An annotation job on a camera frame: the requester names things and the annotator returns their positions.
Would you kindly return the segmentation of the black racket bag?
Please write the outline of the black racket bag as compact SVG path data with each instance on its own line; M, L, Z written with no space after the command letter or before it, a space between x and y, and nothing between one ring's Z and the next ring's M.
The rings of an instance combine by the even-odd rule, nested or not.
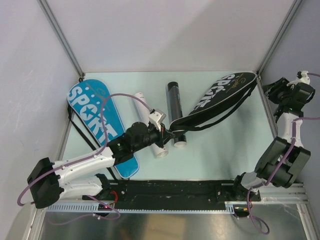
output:
M213 83L193 110L171 122L169 130L176 136L213 127L232 115L257 86L254 72L236 72Z

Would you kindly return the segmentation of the blue racket bag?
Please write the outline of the blue racket bag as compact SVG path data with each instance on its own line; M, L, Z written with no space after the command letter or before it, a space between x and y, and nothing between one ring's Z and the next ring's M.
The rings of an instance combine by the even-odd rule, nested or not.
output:
M87 79L77 83L67 95L70 108L99 147L125 132L113 100L109 99L106 105L101 107L109 95L105 83L98 79Z

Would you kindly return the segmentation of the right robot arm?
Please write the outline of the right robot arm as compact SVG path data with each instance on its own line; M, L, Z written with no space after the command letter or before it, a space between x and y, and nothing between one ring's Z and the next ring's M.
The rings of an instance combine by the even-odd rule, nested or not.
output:
M301 125L307 119L302 109L316 93L310 81L308 72L303 71L293 81L283 77L262 87L265 96L277 105L273 115L284 123L284 131L273 139L254 171L235 178L231 187L234 199L243 201L269 184L289 188L310 159L311 152L301 140Z

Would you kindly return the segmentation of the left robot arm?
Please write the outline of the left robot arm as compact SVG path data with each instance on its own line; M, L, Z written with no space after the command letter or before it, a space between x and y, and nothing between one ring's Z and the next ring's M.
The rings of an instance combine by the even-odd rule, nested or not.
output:
M55 162L45 157L38 161L27 178L33 203L37 209L43 209L63 198L90 195L107 199L111 187L104 182L89 180L76 186L71 182L94 171L122 164L132 159L135 152L153 144L163 147L174 136L163 124L156 128L151 123L135 122L125 133L91 153Z

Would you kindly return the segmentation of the black shuttlecock tube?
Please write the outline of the black shuttlecock tube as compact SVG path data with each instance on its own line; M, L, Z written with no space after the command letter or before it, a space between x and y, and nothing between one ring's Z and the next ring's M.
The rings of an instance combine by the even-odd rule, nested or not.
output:
M171 81L167 84L167 96L169 106L170 122L181 118L183 116L179 84L176 81ZM187 145L185 135L181 135L173 139L173 146L176 148L184 148Z

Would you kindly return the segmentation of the white shuttlecock tube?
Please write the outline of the white shuttlecock tube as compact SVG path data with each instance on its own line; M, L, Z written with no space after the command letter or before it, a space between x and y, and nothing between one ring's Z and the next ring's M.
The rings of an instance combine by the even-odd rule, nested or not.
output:
M134 96L137 97L138 99L140 99L145 104L147 103L146 99L145 99L145 96L143 95L142 92L137 92L137 93L134 94ZM136 107L137 112L139 114L140 120L144 124L149 126L149 114L150 114L150 111L140 101L134 100L134 104L135 104L135 107ZM150 147L151 147L152 152L153 152L153 154L154 154L154 156L156 158L163 158L163 157L167 156L168 153L169 153L168 150L165 147L164 148L160 148L156 144L152 144Z

